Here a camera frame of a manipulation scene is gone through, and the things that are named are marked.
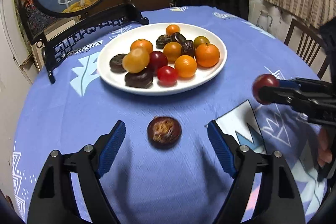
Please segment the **person's right hand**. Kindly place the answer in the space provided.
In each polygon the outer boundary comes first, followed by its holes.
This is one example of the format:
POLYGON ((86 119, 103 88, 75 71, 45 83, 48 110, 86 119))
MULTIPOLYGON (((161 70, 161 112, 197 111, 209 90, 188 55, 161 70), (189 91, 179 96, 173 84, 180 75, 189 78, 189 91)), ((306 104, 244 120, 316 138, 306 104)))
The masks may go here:
POLYGON ((333 155, 329 149, 329 134, 325 128, 321 128, 318 134, 318 165, 324 167, 325 164, 330 164, 333 155))

